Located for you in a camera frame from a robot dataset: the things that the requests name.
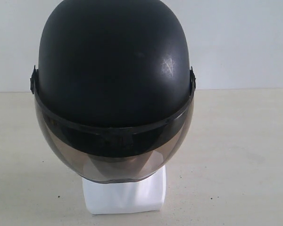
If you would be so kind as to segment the black helmet with tinted visor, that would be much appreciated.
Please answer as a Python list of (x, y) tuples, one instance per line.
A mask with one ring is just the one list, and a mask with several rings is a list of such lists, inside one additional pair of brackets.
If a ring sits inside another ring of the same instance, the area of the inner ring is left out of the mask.
[(101, 184), (143, 180), (191, 124), (183, 28), (159, 0), (64, 0), (42, 31), (31, 92), (45, 140), (70, 169)]

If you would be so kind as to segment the white mannequin head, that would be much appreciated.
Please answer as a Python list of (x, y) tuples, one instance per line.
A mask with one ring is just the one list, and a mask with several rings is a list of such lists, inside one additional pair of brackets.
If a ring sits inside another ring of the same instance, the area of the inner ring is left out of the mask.
[(166, 196), (166, 158), (157, 150), (125, 158), (90, 155), (83, 194), (94, 215), (160, 210)]

